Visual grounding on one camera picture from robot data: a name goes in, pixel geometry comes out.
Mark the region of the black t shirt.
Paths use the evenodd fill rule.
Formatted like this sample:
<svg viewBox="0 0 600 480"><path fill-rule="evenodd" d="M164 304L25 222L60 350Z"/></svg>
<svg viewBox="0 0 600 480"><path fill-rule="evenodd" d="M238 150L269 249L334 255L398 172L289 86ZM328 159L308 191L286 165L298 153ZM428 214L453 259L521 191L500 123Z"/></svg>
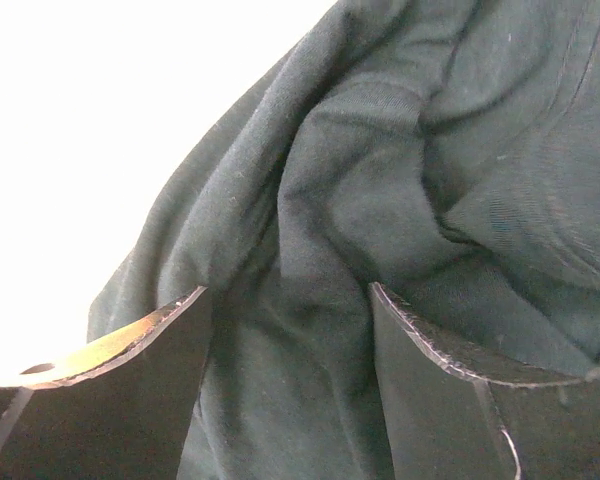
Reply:
<svg viewBox="0 0 600 480"><path fill-rule="evenodd" d="M600 1L339 1L191 151L89 312L210 289L181 479L390 479L369 287L600 368Z"/></svg>

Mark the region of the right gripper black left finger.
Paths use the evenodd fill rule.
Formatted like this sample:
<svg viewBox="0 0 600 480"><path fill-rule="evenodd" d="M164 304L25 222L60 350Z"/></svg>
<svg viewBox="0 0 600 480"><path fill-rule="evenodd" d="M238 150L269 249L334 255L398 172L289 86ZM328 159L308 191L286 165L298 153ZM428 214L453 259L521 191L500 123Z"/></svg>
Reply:
<svg viewBox="0 0 600 480"><path fill-rule="evenodd" d="M0 479L173 479L211 342L203 287L0 375Z"/></svg>

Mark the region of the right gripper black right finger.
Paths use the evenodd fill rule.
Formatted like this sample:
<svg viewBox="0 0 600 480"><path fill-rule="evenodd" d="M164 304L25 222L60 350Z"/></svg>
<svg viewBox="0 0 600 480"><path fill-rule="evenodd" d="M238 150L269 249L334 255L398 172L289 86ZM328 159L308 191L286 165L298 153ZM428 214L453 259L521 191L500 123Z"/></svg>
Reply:
<svg viewBox="0 0 600 480"><path fill-rule="evenodd" d="M399 479L600 479L600 368L572 377L430 324L370 287Z"/></svg>

